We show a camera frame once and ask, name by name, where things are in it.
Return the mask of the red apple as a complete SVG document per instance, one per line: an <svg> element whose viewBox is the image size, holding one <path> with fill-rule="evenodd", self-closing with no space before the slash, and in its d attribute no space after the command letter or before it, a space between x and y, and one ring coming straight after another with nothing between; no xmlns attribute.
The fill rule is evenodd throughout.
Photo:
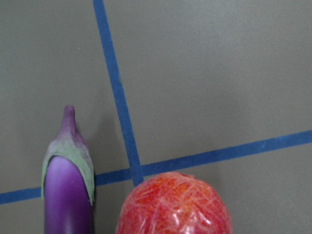
<svg viewBox="0 0 312 234"><path fill-rule="evenodd" d="M216 190L192 175L158 174L126 197L117 234L232 234L230 213Z"/></svg>

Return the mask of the purple eggplant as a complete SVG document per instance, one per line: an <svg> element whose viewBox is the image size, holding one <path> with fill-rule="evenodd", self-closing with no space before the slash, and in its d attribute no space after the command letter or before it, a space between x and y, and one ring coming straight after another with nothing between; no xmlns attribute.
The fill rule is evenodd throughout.
<svg viewBox="0 0 312 234"><path fill-rule="evenodd" d="M87 143L77 129L75 109L64 108L60 131L42 165L44 233L92 234L94 168Z"/></svg>

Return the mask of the brown paper table mat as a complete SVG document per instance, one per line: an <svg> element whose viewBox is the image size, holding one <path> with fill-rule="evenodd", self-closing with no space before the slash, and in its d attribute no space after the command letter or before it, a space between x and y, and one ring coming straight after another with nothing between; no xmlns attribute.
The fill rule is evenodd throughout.
<svg viewBox="0 0 312 234"><path fill-rule="evenodd" d="M236 234L312 231L309 0L0 3L0 231L43 233L41 167L73 105L97 175L95 233L133 188L107 64L145 173L210 183Z"/></svg>

